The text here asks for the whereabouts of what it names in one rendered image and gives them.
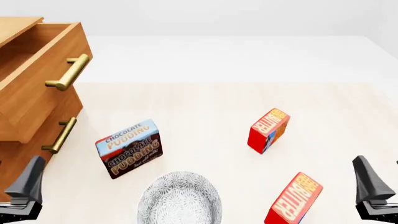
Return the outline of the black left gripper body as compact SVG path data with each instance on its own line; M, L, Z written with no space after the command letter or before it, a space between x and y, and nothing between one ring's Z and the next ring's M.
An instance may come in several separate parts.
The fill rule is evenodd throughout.
M42 209L42 199L14 198L0 202L0 221L36 220Z

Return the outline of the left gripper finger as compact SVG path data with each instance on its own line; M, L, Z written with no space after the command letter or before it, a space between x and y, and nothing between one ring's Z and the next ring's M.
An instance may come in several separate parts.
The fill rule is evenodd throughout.
M42 176L45 160L41 156L34 156L21 175L9 186L5 193L11 197L10 203L28 203L35 201L42 203Z

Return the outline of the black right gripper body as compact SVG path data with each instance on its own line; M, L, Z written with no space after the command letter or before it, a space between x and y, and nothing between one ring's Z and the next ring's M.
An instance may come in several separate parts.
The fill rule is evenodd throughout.
M362 220L398 221L398 203L370 200L357 203L356 209Z

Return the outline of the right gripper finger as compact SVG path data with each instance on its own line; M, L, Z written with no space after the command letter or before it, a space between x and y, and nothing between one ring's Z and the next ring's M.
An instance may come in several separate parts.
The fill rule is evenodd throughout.
M356 177L356 203L371 200L387 200L395 192L377 175L364 156L352 161Z

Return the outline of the red butter box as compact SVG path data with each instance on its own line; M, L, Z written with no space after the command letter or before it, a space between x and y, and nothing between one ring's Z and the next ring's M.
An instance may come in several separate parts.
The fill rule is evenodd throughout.
M248 146L263 154L284 134L290 116L273 108L256 121L250 128Z
M322 190L311 177L297 173L270 207L264 224L300 224Z

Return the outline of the closed wooden drawer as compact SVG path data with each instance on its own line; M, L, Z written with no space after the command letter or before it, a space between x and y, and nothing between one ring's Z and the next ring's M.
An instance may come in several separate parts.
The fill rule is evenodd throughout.
M71 117L77 117L82 108L83 105L74 87L64 91L55 109L24 148L26 160L34 156L42 156L48 162L53 154L41 150L41 147L54 143L63 128L58 124L59 121L68 121Z

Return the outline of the open wooden drawer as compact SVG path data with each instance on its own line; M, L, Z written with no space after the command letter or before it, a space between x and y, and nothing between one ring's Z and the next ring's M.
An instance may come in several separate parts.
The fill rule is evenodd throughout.
M29 142L64 91L46 87L71 67L67 58L92 59L83 26L35 24L0 46L0 141Z

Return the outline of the wooden cabinet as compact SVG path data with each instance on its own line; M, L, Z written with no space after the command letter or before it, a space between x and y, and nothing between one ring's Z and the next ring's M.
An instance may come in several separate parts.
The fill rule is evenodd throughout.
M0 17L0 46L40 23L48 22L44 22L42 17ZM0 141L0 202L10 199L5 190L19 177L30 161L26 160L24 153L28 143Z

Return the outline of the chocolate pudding box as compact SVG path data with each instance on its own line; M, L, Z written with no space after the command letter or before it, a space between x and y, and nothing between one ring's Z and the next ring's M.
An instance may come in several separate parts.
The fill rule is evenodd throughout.
M163 155L159 129L152 119L100 139L95 146L112 179Z

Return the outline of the grey patterned bowl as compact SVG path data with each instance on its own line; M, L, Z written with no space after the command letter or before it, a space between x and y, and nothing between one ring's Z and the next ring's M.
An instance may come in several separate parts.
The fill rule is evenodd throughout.
M158 177L143 192L137 224L221 224L222 204L204 176L175 171Z

